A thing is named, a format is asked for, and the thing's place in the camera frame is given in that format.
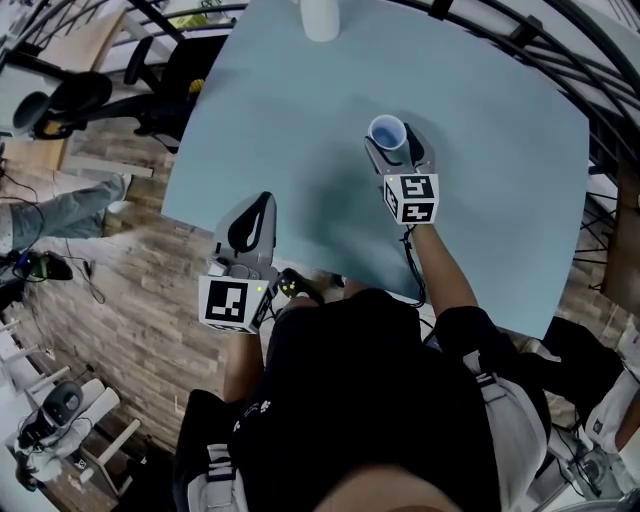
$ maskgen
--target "blue cup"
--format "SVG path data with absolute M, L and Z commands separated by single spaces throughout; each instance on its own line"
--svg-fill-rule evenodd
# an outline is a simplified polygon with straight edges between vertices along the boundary
M 371 121 L 369 137 L 382 149 L 395 151 L 407 140 L 407 129 L 400 119 L 385 114 Z

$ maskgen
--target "black cable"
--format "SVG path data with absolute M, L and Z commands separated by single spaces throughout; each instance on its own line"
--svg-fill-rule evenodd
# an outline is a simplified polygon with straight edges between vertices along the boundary
M 53 197 L 57 197 L 55 190 L 53 189 L 53 187 L 57 186 L 56 184 L 56 171 L 51 171 L 51 180 L 53 181 L 53 185 L 51 187 L 51 193 L 53 195 Z M 65 238 L 64 239 L 64 243 L 67 246 L 67 253 L 69 254 L 68 256 L 62 256 L 63 258 L 67 258 L 69 260 L 81 260 L 82 264 L 85 265 L 85 268 L 90 269 L 91 266 L 89 265 L 89 262 L 84 259 L 84 258 L 79 258 L 77 256 L 74 256 L 73 254 L 71 254 L 71 248 L 69 247 L 69 239 Z M 93 282 L 91 281 L 91 274 L 90 274 L 90 270 L 87 271 L 87 273 L 89 274 L 88 276 L 85 275 L 84 270 L 82 270 L 78 265 L 76 265 L 73 261 L 71 261 L 71 263 L 73 264 L 74 267 L 76 267 L 76 270 L 78 270 L 78 272 L 80 272 L 80 275 L 82 276 L 82 279 L 85 280 L 85 282 L 89 285 L 89 290 L 91 292 L 91 296 L 93 297 L 93 300 L 95 300 L 98 304 L 102 305 L 105 302 L 107 302 L 106 297 L 104 296 L 104 294 L 98 290 L 98 288 L 93 284 Z
M 427 322 L 424 318 L 422 317 L 418 317 L 420 319 L 420 321 L 425 324 L 427 327 L 433 329 L 433 325 L 431 325 L 429 322 Z
M 625 367 L 625 369 L 626 369 L 626 370 L 631 374 L 631 376 L 633 377 L 633 380 L 635 380 L 638 384 L 640 384 L 640 379 L 638 379 L 637 375 L 631 371 L 631 368 L 629 368 L 629 366 L 627 365 L 627 363 L 624 361 L 624 359 L 622 358 L 622 355 L 618 354 L 618 357 L 620 358 L 620 362 L 622 363 L 622 366 L 624 366 L 624 367 Z
M 427 302 L 427 287 L 424 284 L 424 279 L 422 279 L 422 276 L 418 271 L 416 262 L 413 260 L 413 256 L 411 256 L 411 242 L 409 242 L 409 235 L 411 234 L 414 228 L 415 228 L 415 225 L 410 228 L 407 228 L 407 231 L 405 231 L 404 236 L 400 239 L 400 241 L 404 245 L 404 252 L 407 256 L 407 263 L 409 264 L 411 273 L 413 274 L 413 277 L 416 280 L 416 283 L 418 283 L 418 288 L 419 288 L 418 302 L 415 302 L 414 304 L 409 304 L 409 305 L 411 307 L 418 309 L 424 306 L 425 303 Z
M 56 439 L 55 441 L 53 441 L 51 444 L 42 444 L 42 443 L 38 443 L 41 447 L 42 450 L 49 450 L 51 448 L 54 448 L 60 441 L 62 441 L 67 434 L 71 431 L 71 427 L 73 426 L 73 424 L 76 421 L 80 421 L 80 420 L 85 420 L 89 422 L 89 432 L 91 430 L 93 430 L 93 421 L 91 421 L 89 418 L 85 418 L 84 416 L 81 416 L 79 418 L 76 418 L 75 420 L 73 420 L 71 423 L 69 423 L 69 426 L 67 427 L 67 429 L 65 430 L 64 434 L 62 434 L 58 439 Z
M 556 462 L 558 463 L 558 470 L 560 471 L 560 476 L 562 477 L 562 479 L 571 486 L 571 488 L 573 489 L 573 492 L 575 492 L 581 498 L 584 498 L 584 494 L 582 494 L 578 489 L 576 489 L 576 486 L 573 485 L 573 482 L 569 480 L 567 478 L 567 475 L 564 474 L 564 471 L 562 471 L 562 464 L 560 464 L 560 459 L 558 459 L 557 457 L 556 457 Z
M 580 464 L 580 461 L 578 460 L 578 455 L 573 453 L 573 450 L 569 446 L 569 443 L 567 443 L 564 440 L 564 438 L 562 437 L 561 432 L 557 429 L 557 427 L 554 426 L 553 428 L 556 429 L 556 433 L 558 434 L 558 437 L 560 438 L 560 441 L 562 441 L 562 444 L 564 444 L 567 447 L 567 450 L 569 450 L 569 453 L 573 457 L 573 462 L 576 463 L 576 468 L 578 469 L 578 474 L 582 477 L 582 479 L 585 481 L 585 483 L 589 486 L 589 489 L 591 489 L 591 492 L 593 494 L 595 494 L 596 497 L 599 498 L 600 494 L 602 494 L 602 493 L 600 492 L 600 490 L 595 485 L 593 485 L 593 482 L 591 482 L 591 479 L 589 478 L 589 475 L 587 475 L 587 472 L 585 471 L 585 469 Z
M 69 253 L 69 256 L 63 256 L 64 258 L 68 258 L 70 260 L 82 260 L 83 264 L 85 264 L 87 266 L 87 268 L 89 267 L 89 262 L 87 260 L 85 260 L 84 258 L 78 258 L 76 256 L 73 256 L 71 254 L 71 249 L 69 248 L 69 239 L 65 238 L 64 239 L 64 243 L 67 246 L 67 252 Z M 107 302 L 107 299 L 105 298 L 104 294 L 98 290 L 98 288 L 96 288 L 96 286 L 91 282 L 91 277 L 87 277 L 84 275 L 84 270 L 82 270 L 78 265 L 76 265 L 73 261 L 71 262 L 71 264 L 76 267 L 76 269 L 80 272 L 80 275 L 82 276 L 82 279 L 85 280 L 85 282 L 89 285 L 89 290 L 91 291 L 91 296 L 93 297 L 93 299 L 100 305 L 104 304 L 105 302 Z
M 27 201 L 26 199 L 22 199 L 21 197 L 0 196 L 0 199 L 10 199 L 10 200 L 14 200 L 14 201 L 22 201 L 23 203 L 26 203 L 29 206 L 32 206 L 33 208 L 35 208 L 36 211 L 38 212 L 38 214 L 40 215 L 40 220 L 42 222 L 40 224 L 40 229 L 38 230 L 38 234 L 35 236 L 33 242 L 31 242 L 31 244 L 29 244 L 29 246 L 24 251 L 22 251 L 22 254 L 24 254 L 24 253 L 28 252 L 35 245 L 35 243 L 40 239 L 40 235 L 42 235 L 42 232 L 44 231 L 44 224 L 45 224 L 44 214 L 42 213 L 42 210 L 38 207 L 38 205 L 36 203 L 33 203 L 31 201 Z
M 4 169 L 0 169 L 0 178 L 7 178 L 9 181 L 12 181 L 15 185 L 17 185 L 19 187 L 22 187 L 22 188 L 26 188 L 27 190 L 30 190 L 31 192 L 33 192 L 33 194 L 35 196 L 36 203 L 39 202 L 38 201 L 38 193 L 36 192 L 36 190 L 34 188 L 30 187 L 29 185 L 24 185 L 22 183 L 18 183 L 11 176 L 9 176 Z
M 269 303 L 269 311 L 271 312 L 271 316 L 265 318 L 264 320 L 262 320 L 263 322 L 266 322 L 267 320 L 271 320 L 272 318 L 275 319 L 277 314 L 275 311 L 273 311 L 273 305 L 271 303 Z

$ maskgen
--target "chair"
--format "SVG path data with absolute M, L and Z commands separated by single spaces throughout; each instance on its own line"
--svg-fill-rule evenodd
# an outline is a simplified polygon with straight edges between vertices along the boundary
M 71 74 L 47 95 L 28 95 L 16 109 L 16 129 L 28 129 L 32 137 L 64 139 L 83 130 L 91 121 L 115 117 L 134 117 L 140 123 L 134 133 L 151 136 L 171 153 L 177 153 L 182 135 L 213 63 L 227 36 L 185 39 L 171 54 L 160 79 L 144 64 L 153 36 L 136 47 L 124 82 L 142 79 L 152 93 L 107 103 L 111 81 L 100 73 Z

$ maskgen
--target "table surface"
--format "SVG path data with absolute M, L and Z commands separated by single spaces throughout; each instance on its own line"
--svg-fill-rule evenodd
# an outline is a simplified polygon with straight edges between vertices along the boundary
M 436 226 L 481 307 L 542 337 L 578 237 L 586 118 L 544 76 L 424 13 L 343 0 L 341 24 L 314 43 L 292 2 L 251 2 L 190 119 L 163 214 L 214 230 L 269 190 L 277 257 L 415 297 L 363 148 L 369 122 L 395 114 L 435 148 Z
M 118 35 L 124 8 L 88 23 L 68 36 L 53 39 L 39 59 L 69 71 L 97 71 Z M 5 158 L 32 167 L 58 170 L 68 139 L 8 140 Z

